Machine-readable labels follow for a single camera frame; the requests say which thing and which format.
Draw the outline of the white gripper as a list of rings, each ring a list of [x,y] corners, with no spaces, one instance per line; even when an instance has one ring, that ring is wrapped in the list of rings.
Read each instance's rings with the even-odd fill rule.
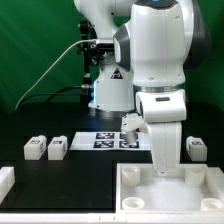
[[[149,135],[152,162],[158,173],[180,163],[182,124],[186,119],[185,92],[136,93],[136,109]]]

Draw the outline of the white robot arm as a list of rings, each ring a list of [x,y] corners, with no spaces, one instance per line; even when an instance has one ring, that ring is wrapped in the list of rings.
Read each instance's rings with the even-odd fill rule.
[[[184,70],[207,53],[208,32],[197,0],[73,0],[96,32],[90,46],[100,64],[93,84],[93,113],[122,117],[133,143],[149,136],[154,169],[180,163],[186,119]]]

